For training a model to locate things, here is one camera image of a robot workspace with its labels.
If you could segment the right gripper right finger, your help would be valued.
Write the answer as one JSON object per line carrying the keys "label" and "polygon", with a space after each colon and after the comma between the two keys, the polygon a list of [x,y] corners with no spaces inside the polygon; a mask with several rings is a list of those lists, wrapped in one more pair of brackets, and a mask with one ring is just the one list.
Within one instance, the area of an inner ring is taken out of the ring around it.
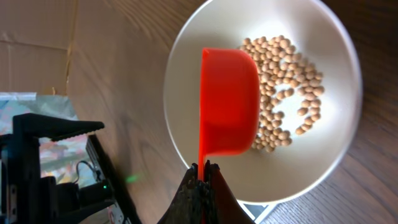
{"label": "right gripper right finger", "polygon": [[209,186],[205,199],[204,223],[253,224],[241,208],[221,174],[218,164],[205,164],[205,180]]}

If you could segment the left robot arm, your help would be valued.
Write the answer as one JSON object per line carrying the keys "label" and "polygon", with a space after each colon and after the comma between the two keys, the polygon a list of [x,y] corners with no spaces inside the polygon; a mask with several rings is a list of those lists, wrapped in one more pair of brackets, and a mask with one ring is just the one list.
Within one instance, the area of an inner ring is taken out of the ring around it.
{"label": "left robot arm", "polygon": [[41,138],[56,142],[103,128],[99,121],[14,116],[12,133],[1,136],[1,223],[80,223],[114,204],[107,180],[80,188],[41,176]]}

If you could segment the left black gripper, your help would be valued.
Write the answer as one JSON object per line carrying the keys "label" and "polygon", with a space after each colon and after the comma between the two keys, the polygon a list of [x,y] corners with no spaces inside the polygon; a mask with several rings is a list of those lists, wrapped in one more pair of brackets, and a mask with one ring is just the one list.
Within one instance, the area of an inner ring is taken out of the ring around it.
{"label": "left black gripper", "polygon": [[105,200],[59,217],[55,178],[41,177],[38,138],[61,141],[103,129],[102,122],[27,113],[14,116],[12,127],[12,134],[1,136],[1,223],[77,224],[116,202]]}

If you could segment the red plastic measuring scoop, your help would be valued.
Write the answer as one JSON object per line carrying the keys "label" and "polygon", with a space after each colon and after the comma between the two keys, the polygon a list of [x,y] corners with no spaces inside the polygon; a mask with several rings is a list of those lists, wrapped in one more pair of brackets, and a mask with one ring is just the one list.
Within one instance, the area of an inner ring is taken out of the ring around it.
{"label": "red plastic measuring scoop", "polygon": [[257,133],[259,79],[250,56],[238,49],[205,47],[200,74],[197,178],[206,184],[208,156],[246,152]]}

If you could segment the soybeans in bowl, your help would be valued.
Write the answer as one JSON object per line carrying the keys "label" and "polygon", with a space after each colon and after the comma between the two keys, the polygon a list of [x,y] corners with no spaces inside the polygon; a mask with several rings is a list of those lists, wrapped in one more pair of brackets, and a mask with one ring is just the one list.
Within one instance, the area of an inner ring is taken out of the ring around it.
{"label": "soybeans in bowl", "polygon": [[239,50],[254,60],[259,77],[259,121],[251,148],[272,152],[277,147],[291,145],[292,135],[282,127],[285,113],[275,108],[294,95],[302,97],[297,115],[304,119],[294,133],[302,135],[308,132],[321,118],[320,96],[325,92],[323,74],[283,35],[270,39],[265,36],[247,37]]}

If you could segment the white digital kitchen scale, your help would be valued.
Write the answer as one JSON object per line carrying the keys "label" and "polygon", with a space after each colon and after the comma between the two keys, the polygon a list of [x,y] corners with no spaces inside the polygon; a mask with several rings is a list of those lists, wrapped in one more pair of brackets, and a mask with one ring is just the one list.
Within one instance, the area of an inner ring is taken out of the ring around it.
{"label": "white digital kitchen scale", "polygon": [[264,223],[264,220],[278,206],[277,203],[253,205],[253,204],[244,203],[241,200],[238,200],[238,203],[241,206],[241,208],[246,212],[246,214],[256,224]]}

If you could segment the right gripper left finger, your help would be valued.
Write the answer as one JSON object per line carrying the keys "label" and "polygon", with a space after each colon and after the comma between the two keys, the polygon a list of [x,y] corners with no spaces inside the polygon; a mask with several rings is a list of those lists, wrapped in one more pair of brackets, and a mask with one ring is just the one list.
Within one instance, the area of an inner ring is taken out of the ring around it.
{"label": "right gripper left finger", "polygon": [[201,222],[201,186],[197,180],[198,166],[186,171],[175,196],[158,224],[199,224]]}

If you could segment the white round bowl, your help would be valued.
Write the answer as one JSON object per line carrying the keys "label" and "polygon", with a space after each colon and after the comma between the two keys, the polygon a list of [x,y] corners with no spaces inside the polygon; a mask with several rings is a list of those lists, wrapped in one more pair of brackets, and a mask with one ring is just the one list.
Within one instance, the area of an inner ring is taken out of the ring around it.
{"label": "white round bowl", "polygon": [[323,74],[320,119],[292,143],[266,153],[212,157],[234,196],[250,204],[281,203],[308,192],[330,174],[351,144],[362,103],[353,42],[321,1],[224,1],[202,4],[177,36],[165,74],[165,117],[186,166],[198,160],[201,51],[283,35]]}

